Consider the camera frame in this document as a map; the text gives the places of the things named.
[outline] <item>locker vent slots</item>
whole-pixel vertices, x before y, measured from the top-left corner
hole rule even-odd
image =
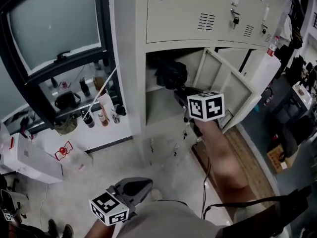
[[[251,37],[252,31],[253,31],[253,26],[247,25],[246,30],[244,31],[243,36]]]
[[[265,39],[265,42],[269,42],[270,41],[270,39],[271,39],[271,35],[270,34],[267,34],[267,37],[266,37],[266,39]]]
[[[198,29],[211,31],[213,29],[214,19],[214,15],[201,13],[198,23]]]

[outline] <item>shoe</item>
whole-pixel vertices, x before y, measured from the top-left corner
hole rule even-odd
[[[63,237],[62,238],[73,238],[74,237],[74,231],[72,227],[67,224],[64,228]]]
[[[49,220],[49,235],[52,238],[59,238],[58,232],[57,232],[57,226],[54,222],[54,220]]]
[[[151,196],[152,196],[152,200],[153,201],[160,201],[160,200],[163,200],[163,195],[162,193],[156,189],[156,188],[153,188],[151,190]]]

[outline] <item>bottle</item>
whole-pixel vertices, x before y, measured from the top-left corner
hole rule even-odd
[[[101,69],[101,65],[99,64],[98,61],[95,61],[94,65],[95,65],[94,85],[95,85],[95,89],[99,92],[105,83],[106,73]],[[106,88],[102,90],[100,95],[103,95],[105,93],[106,93]]]
[[[90,91],[89,91],[88,85],[85,82],[85,78],[84,77],[79,80],[79,84],[80,84],[80,88],[83,91],[84,95],[86,97],[89,97],[90,96]]]
[[[102,125],[104,127],[108,126],[108,124],[109,124],[108,120],[107,120],[107,118],[105,117],[105,115],[104,115],[104,113],[102,111],[99,112],[98,118],[99,118],[99,120],[101,121],[101,123],[102,123]]]
[[[57,88],[58,87],[58,82],[55,80],[55,78],[51,78],[51,82],[52,82],[52,85],[54,88]]]
[[[85,116],[86,111],[85,111],[85,110],[82,110],[82,111],[81,111],[81,114],[82,114],[82,118],[83,118],[84,123],[87,124],[87,126],[88,126],[89,128],[92,128],[92,127],[95,126],[95,122],[94,122],[93,118],[91,117],[90,113],[88,113],[88,114]]]
[[[120,117],[117,113],[112,113],[112,119],[113,119],[114,123],[120,122]]]
[[[271,57],[274,55],[274,52],[277,49],[278,41],[279,41],[279,36],[276,35],[268,47],[267,54],[270,55]]]
[[[28,130],[23,129],[22,130],[22,134],[24,134],[27,138],[29,138],[30,140],[34,139],[34,135],[32,135]]]

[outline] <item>window frame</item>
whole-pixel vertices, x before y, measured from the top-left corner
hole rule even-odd
[[[30,75],[15,47],[7,18],[8,12],[18,5],[20,1],[0,0],[0,55],[9,76],[26,102],[47,127],[53,129],[55,120],[63,116],[63,114],[61,115],[56,112],[50,104],[40,89],[39,85],[41,83],[96,60],[108,59],[111,72],[116,67],[112,43],[109,0],[95,0],[97,25],[101,42],[100,48],[93,48],[73,54],[61,61],[51,63]],[[117,93],[117,101],[119,104],[123,104],[117,72],[113,74],[112,80]]]

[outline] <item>gray shirt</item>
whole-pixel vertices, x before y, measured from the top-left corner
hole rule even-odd
[[[219,229],[200,219],[188,206],[159,201],[142,207],[137,216],[122,227],[118,238],[213,238]]]

